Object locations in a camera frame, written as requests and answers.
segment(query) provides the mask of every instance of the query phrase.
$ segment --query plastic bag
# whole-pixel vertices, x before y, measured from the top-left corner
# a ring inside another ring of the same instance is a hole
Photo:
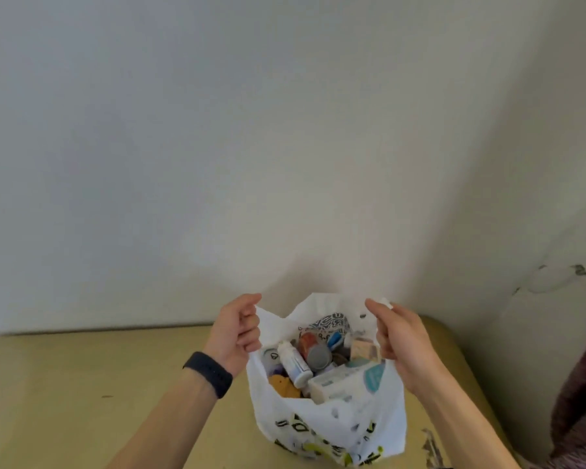
[[[260,340],[265,345],[297,338],[309,324],[326,316],[345,318],[352,331],[375,340],[376,321],[363,306],[340,294],[313,293],[287,317],[258,308]],[[331,400],[316,405],[308,398],[282,398],[267,381],[260,351],[247,366],[250,396],[258,428],[267,439],[303,457],[325,455],[343,466],[370,464],[404,451],[404,386],[395,366],[386,361],[371,402],[355,405]]]

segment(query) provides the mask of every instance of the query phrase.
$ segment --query white wall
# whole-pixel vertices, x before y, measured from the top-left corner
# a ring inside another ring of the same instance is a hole
[[[0,0],[0,332],[254,290],[493,318],[584,205],[586,52],[548,41],[573,3]]]
[[[508,307],[469,346],[469,361],[514,447],[532,461],[551,451],[555,399],[586,349],[586,210],[553,245]]]

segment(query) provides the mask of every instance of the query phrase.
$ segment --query right hand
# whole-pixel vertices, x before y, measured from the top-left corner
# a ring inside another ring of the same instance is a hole
[[[418,314],[391,303],[392,309],[367,299],[365,306],[377,318],[377,341],[382,357],[395,361],[395,369],[404,386],[414,395],[426,389],[432,380],[446,372],[432,347]]]

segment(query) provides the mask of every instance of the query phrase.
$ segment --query wristband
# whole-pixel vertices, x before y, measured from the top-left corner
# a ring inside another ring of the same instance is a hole
[[[182,368],[193,369],[208,380],[217,398],[223,398],[232,385],[232,374],[203,352],[194,352]]]

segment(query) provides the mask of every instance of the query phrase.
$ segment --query white bottle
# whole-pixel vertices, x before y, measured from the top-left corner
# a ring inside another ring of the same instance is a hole
[[[302,388],[313,378],[313,372],[306,361],[290,342],[282,341],[278,344],[278,354],[284,370],[289,374],[295,388]]]

